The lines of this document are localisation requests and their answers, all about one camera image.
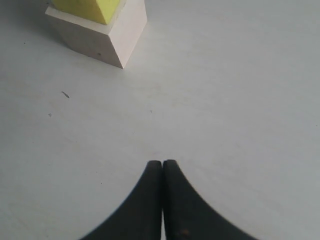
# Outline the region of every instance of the small debris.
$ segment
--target small debris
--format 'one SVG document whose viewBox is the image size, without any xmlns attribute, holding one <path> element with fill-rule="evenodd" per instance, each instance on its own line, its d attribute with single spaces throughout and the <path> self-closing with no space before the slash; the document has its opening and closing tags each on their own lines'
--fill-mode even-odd
<svg viewBox="0 0 320 240">
<path fill-rule="evenodd" d="M 66 98 L 70 98 L 70 96 L 68 94 L 66 94 L 64 91 L 61 92 L 63 95 L 65 95 Z"/>
</svg>

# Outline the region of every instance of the yellow sponge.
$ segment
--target yellow sponge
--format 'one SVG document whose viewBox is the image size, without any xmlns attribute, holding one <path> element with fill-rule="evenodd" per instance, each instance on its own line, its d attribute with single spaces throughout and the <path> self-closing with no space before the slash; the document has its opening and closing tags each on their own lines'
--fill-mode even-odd
<svg viewBox="0 0 320 240">
<path fill-rule="evenodd" d="M 65 13 L 100 24 L 109 24 L 120 0 L 52 0 Z"/>
</svg>

